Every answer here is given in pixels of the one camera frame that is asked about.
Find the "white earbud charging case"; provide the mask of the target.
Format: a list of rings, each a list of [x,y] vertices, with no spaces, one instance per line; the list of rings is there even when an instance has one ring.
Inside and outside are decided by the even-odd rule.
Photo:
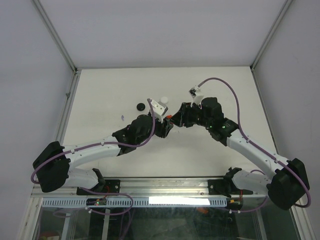
[[[169,102],[169,99],[166,96],[163,96],[160,98],[160,102],[164,105],[167,105]]]

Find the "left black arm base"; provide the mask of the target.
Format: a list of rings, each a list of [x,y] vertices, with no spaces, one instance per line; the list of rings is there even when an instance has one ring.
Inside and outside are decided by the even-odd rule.
[[[93,188],[89,189],[95,193],[102,193],[103,195],[107,193],[119,193],[121,181],[119,179],[105,179],[104,183],[98,183]],[[78,187],[76,190],[77,196],[93,196],[94,194],[88,191],[83,190]]]

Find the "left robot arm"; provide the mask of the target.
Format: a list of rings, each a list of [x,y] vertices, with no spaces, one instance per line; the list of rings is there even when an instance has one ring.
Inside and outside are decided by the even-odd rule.
[[[100,194],[105,180],[96,168],[79,167],[108,157],[118,157],[146,145],[152,138],[166,138],[173,128],[170,116],[163,120],[150,114],[139,115],[131,124],[98,142],[79,146],[62,146],[59,141],[49,143],[33,162],[31,181],[40,185],[42,192],[50,193],[61,187],[77,187]]]

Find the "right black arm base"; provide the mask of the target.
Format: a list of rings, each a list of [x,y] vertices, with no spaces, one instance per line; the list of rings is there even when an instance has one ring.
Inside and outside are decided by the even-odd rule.
[[[208,194],[209,195],[223,195],[225,197],[231,198],[232,195],[252,195],[251,190],[239,189],[231,181],[225,180],[223,178],[209,179],[207,181]]]

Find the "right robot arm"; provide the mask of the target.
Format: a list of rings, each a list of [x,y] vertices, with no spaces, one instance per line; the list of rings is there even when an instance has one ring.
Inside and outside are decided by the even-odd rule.
[[[224,116],[217,98],[206,97],[199,105],[183,102],[171,122],[178,127],[206,128],[214,140],[240,153],[263,172],[230,168],[224,176],[222,194],[229,196],[240,189],[258,192],[267,195],[282,210],[289,210],[303,195],[310,194],[304,163],[298,158],[288,160],[254,143],[237,123]]]

